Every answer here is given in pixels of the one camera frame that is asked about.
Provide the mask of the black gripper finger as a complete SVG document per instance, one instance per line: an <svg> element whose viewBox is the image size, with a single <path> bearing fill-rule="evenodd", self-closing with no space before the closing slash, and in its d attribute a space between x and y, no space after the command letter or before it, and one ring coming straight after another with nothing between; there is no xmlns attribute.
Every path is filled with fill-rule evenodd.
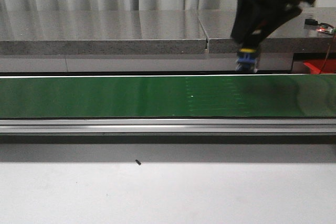
<svg viewBox="0 0 336 224"><path fill-rule="evenodd" d="M243 44L252 35L257 26L260 12L259 3L256 0L237 0L237 11L231 32L232 39Z"/></svg>
<svg viewBox="0 0 336 224"><path fill-rule="evenodd" d="M301 14L302 9L292 4L269 4L244 1L246 33L244 47L256 48L277 28Z"/></svg>

